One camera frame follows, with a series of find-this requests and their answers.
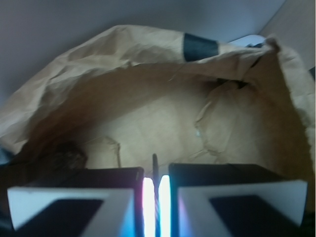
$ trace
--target brown paper bag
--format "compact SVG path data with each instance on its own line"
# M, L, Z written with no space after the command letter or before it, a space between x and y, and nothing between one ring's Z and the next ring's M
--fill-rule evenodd
M17 155L1 189L49 172L45 154L67 141L90 168L150 175L156 153L162 174L170 162L256 163L311 180L315 83L273 38L243 48L116 26L57 57L2 108L0 143Z

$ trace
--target black tape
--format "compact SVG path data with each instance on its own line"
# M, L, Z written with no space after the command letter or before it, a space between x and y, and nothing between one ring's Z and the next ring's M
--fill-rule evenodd
M312 76L313 76L313 78L314 78L314 80L315 80L315 67L313 67L313 68L311 68L311 69L309 69L309 71L310 71L310 73L312 74Z
M218 55L217 41L184 34L183 54L187 62Z
M247 45L247 48L262 48L262 46L263 46L263 43L258 43L256 45L249 44Z

